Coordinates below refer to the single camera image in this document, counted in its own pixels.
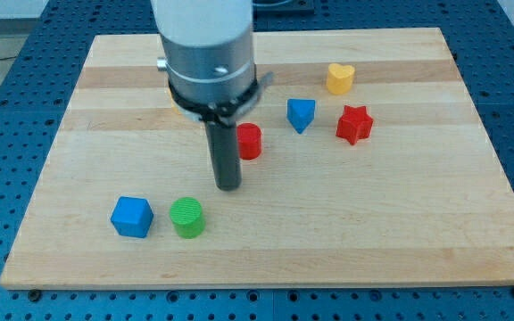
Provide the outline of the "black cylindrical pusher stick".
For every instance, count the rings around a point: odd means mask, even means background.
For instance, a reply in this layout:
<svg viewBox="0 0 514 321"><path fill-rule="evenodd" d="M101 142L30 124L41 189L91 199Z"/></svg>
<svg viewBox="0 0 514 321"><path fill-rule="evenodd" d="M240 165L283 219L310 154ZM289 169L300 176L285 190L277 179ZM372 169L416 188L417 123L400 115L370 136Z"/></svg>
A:
<svg viewBox="0 0 514 321"><path fill-rule="evenodd" d="M236 190L242 183L236 126L206 122L205 131L216 186L221 191Z"/></svg>

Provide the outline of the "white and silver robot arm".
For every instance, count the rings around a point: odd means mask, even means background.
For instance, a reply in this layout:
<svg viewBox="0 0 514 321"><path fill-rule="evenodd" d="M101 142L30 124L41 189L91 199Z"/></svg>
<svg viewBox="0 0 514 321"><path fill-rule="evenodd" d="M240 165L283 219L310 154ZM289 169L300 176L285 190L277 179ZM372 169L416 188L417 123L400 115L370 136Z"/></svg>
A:
<svg viewBox="0 0 514 321"><path fill-rule="evenodd" d="M242 182L237 123L260 101L272 73L257 76L251 0L152 0L171 98L204 124L216 186Z"/></svg>

